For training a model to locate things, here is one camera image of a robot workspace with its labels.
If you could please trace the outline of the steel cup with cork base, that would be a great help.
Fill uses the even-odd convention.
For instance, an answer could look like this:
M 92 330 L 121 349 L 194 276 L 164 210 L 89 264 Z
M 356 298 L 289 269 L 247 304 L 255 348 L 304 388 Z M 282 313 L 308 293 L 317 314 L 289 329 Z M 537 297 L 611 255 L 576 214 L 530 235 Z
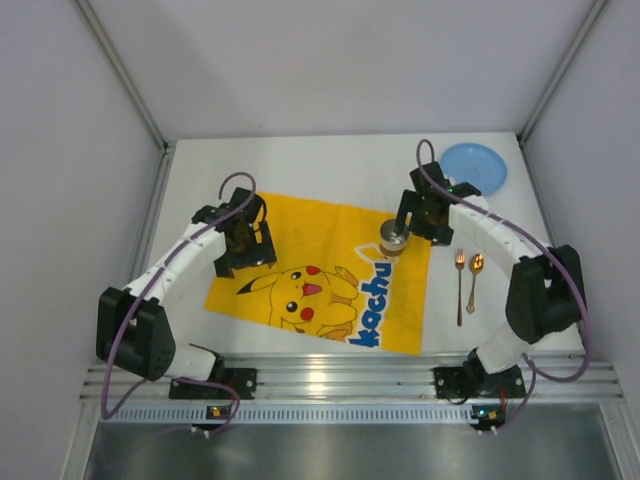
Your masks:
M 385 220 L 379 230 L 380 251 L 388 257 L 396 257 L 406 248 L 410 232 L 406 225 L 398 227 L 394 219 Z

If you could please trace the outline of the yellow Pikachu cloth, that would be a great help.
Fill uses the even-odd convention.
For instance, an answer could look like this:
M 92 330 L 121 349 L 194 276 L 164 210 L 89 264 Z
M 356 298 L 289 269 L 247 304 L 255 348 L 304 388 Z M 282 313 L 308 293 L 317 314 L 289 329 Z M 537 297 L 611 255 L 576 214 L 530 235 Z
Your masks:
M 216 278 L 205 310 L 356 347 L 421 352 L 429 242 L 411 237 L 390 256 L 380 241 L 386 212 L 262 197 L 276 262 Z

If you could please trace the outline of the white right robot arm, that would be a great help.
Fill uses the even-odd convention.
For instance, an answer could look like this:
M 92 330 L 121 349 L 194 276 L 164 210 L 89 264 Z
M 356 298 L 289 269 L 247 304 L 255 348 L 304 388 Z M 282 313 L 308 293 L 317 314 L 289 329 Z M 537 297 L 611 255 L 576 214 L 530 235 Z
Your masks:
M 569 245 L 544 245 L 523 228 L 490 211 L 481 192 L 468 182 L 453 185 L 436 162 L 410 173 L 393 221 L 437 246 L 454 235 L 471 241 L 506 275 L 505 320 L 470 353 L 487 374 L 498 374 L 527 357 L 533 346 L 574 324 L 587 324 L 581 260 Z

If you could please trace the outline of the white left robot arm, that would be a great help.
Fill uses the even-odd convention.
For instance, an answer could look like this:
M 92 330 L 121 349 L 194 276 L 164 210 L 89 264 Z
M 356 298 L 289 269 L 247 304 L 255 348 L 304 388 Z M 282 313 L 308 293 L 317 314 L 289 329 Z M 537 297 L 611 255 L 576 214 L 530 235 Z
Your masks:
M 219 356 L 190 341 L 196 320 L 187 305 L 206 294 L 215 278 L 275 262 L 266 215 L 265 200 L 241 187 L 228 202 L 200 208 L 153 266 L 125 287 L 101 294 L 98 358 L 149 381 L 211 379 Z

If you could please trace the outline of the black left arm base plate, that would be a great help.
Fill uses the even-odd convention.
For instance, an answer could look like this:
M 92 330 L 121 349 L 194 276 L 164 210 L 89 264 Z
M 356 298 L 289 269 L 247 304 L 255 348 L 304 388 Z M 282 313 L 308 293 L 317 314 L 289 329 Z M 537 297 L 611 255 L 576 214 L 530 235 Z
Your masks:
M 252 400 L 257 387 L 255 368 L 217 367 L 208 382 L 220 383 L 233 389 L 241 400 Z M 222 400 L 230 399 L 231 394 L 220 388 L 193 384 L 173 379 L 169 389 L 172 400 Z

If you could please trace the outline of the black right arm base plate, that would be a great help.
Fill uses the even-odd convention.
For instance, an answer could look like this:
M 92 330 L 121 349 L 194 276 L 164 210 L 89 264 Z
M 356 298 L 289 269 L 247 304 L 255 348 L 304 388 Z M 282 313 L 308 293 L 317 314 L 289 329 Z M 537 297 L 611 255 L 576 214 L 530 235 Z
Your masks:
M 461 404 L 471 399 L 520 399 L 526 394 L 522 372 L 512 367 L 501 373 L 472 375 L 462 366 L 433 369 L 437 399 Z

